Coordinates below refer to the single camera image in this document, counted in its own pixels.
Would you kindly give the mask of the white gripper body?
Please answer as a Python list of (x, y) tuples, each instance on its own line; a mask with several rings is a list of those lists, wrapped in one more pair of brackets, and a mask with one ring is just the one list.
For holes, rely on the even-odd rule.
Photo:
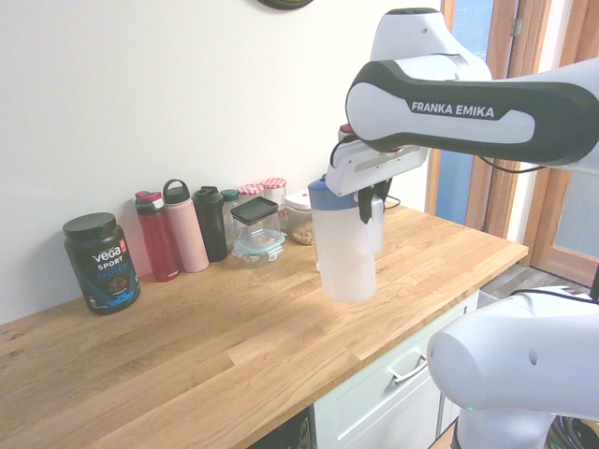
[(428, 149), (417, 145), (379, 152), (359, 138), (343, 138), (330, 155), (326, 185), (336, 196), (353, 194), (420, 167), (427, 156)]

